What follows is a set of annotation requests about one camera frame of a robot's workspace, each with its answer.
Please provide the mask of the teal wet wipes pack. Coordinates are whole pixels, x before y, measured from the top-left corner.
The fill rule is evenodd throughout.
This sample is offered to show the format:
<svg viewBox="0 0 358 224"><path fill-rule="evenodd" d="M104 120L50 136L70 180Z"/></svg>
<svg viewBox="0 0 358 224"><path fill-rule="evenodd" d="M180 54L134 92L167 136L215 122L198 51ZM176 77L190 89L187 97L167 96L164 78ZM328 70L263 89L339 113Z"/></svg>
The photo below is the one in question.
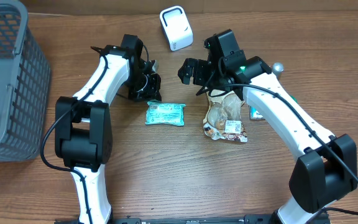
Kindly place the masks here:
<svg viewBox="0 0 358 224"><path fill-rule="evenodd" d="M174 126L184 126L184 107L186 104L180 103L161 103L158 101L148 101L149 108L146 111L145 124L169 124Z"/></svg>

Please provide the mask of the brown snack pouch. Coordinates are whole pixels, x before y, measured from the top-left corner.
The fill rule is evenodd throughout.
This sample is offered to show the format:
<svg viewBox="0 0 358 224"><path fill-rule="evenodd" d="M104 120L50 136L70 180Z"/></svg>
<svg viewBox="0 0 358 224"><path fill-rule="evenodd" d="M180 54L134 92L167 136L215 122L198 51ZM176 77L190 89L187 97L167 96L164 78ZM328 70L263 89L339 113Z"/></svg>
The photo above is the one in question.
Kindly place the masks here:
<svg viewBox="0 0 358 224"><path fill-rule="evenodd" d="M209 106L203 120L203 131L212 140L228 140L246 143L248 141L241 120L241 108L244 102L233 92L223 95L221 90L206 94Z"/></svg>

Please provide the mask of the small green white carton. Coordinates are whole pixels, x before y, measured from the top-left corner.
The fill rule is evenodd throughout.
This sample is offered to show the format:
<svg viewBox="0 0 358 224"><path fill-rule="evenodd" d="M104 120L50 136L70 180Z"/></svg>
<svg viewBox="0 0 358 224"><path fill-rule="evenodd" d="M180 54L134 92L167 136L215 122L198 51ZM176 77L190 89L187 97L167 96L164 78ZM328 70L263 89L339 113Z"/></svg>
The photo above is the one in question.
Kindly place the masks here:
<svg viewBox="0 0 358 224"><path fill-rule="evenodd" d="M249 119L263 120L264 117L253 106L249 105Z"/></svg>

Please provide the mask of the yellow liquid bottle silver cap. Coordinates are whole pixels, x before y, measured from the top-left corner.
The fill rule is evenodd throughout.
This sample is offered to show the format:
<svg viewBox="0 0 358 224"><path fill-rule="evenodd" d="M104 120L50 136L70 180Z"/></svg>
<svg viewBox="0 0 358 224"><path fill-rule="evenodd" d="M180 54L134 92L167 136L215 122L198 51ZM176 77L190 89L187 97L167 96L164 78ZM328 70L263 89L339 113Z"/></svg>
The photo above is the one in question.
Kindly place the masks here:
<svg viewBox="0 0 358 224"><path fill-rule="evenodd" d="M276 75L276 77L279 79L281 74L284 72L284 66L280 62L275 62L272 65L272 72Z"/></svg>

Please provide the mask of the green lid white jar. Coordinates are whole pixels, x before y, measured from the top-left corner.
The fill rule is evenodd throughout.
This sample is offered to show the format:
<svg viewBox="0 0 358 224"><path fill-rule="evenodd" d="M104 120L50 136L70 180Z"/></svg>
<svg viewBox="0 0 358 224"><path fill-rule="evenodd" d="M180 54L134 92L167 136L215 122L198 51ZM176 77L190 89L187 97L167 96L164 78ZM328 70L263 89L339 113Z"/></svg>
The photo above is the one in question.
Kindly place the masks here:
<svg viewBox="0 0 358 224"><path fill-rule="evenodd" d="M296 99L294 96L292 96L292 95L290 95L290 96L291 96L291 98L298 104L297 99Z"/></svg>

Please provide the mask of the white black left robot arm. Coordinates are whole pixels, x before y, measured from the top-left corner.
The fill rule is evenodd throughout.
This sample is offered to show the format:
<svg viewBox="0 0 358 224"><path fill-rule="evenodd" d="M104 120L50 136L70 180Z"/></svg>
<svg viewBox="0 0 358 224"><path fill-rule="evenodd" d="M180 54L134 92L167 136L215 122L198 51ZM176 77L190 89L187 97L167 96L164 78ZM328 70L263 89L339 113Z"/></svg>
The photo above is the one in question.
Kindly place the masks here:
<svg viewBox="0 0 358 224"><path fill-rule="evenodd" d="M123 85L133 101L160 100L155 60L142 59L143 44L93 47L99 65L85 86L55 105L55 153L75 182L80 214L76 223L111 223L105 165L112 151L109 107Z"/></svg>

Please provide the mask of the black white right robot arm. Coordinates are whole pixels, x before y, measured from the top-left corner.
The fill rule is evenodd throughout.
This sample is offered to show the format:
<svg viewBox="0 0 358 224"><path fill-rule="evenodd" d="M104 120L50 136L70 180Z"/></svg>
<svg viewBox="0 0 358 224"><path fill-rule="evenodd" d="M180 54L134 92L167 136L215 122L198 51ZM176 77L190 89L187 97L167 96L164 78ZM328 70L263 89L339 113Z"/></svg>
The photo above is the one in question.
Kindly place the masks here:
<svg viewBox="0 0 358 224"><path fill-rule="evenodd" d="M290 200L271 215L246 215L246 223L328 223L330 204L358 187L353 139L335 136L318 124L260 57L188 58L178 77L184 84L200 85L202 91L233 91L264 117L293 154Z"/></svg>

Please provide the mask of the grey plastic mesh basket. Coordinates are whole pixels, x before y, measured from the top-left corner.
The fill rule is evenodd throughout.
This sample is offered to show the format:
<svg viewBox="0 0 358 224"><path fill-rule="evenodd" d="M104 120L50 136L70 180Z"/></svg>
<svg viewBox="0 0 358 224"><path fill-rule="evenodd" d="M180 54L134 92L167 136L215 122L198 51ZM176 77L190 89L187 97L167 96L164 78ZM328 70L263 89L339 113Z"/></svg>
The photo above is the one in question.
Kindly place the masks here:
<svg viewBox="0 0 358 224"><path fill-rule="evenodd" d="M20 1L0 1L0 162L39 154L51 67Z"/></svg>

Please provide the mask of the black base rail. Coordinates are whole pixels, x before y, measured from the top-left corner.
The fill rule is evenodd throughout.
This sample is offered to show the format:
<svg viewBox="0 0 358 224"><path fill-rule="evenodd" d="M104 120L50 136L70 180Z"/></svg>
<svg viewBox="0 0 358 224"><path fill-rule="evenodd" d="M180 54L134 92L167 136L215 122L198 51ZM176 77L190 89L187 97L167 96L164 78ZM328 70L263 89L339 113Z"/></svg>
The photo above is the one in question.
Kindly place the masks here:
<svg viewBox="0 0 358 224"><path fill-rule="evenodd" d="M172 218L141 220L140 218L108 219L107 224L279 224L277 214L253 214L244 217L217 217L217 218Z"/></svg>

